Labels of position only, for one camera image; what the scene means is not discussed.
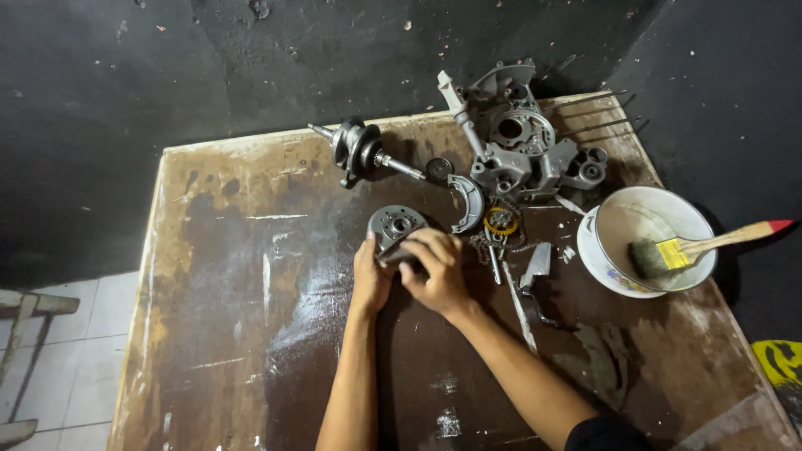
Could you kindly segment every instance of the hand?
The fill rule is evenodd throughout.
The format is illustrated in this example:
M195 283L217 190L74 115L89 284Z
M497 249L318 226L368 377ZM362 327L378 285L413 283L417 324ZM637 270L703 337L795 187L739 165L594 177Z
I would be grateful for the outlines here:
M420 229L410 234L401 246L412 252L429 273L429 280L423 282L412 272L409 263L401 263L401 283L415 299L443 316L470 303L462 277L462 241L459 238L434 229Z
M394 271L379 268L375 251L376 235L368 232L367 239L354 256L354 293L348 315L367 314L372 318L387 303Z

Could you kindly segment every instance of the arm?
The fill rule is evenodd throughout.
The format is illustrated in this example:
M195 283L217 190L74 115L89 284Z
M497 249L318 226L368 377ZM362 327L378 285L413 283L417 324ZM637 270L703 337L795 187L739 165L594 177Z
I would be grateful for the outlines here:
M527 425L549 447L562 451L574 427L597 412L468 296L461 274L462 242L457 237L422 229L410 239L417 242L406 241L402 246L423 263L430 278L418 280L409 265L402 263L403 285L465 335Z
M391 276L375 265L375 237L368 235L354 257L354 293L342 350L317 451L376 448L375 320L390 294Z

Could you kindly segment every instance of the brush bristles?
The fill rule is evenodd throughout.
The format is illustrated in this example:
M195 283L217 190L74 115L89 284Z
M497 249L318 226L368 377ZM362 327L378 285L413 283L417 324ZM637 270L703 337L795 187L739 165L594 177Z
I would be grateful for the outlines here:
M626 245L626 254L639 278L657 278L669 270L657 243L651 240L642 239L631 242Z

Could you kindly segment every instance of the wooden brush handle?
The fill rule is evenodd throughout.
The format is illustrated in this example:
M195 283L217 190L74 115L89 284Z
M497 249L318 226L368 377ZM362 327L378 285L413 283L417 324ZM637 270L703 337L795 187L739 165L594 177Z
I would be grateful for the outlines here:
M794 221L790 221L788 219L761 221L756 222L755 224L746 225L724 235L719 235L718 237L709 238L707 240L689 240L687 243L682 244L683 252L685 252L685 255L690 257L691 255L699 255L706 250L715 249L716 247L725 246L727 244L748 242L758 238L764 238L771 234L775 234L785 227L788 227L793 222Z

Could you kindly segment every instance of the black sleeve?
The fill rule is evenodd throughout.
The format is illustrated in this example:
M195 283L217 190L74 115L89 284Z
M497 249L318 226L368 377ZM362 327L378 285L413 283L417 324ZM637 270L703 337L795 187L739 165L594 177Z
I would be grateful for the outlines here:
M646 437L615 416L596 416L576 425L565 451L652 451Z

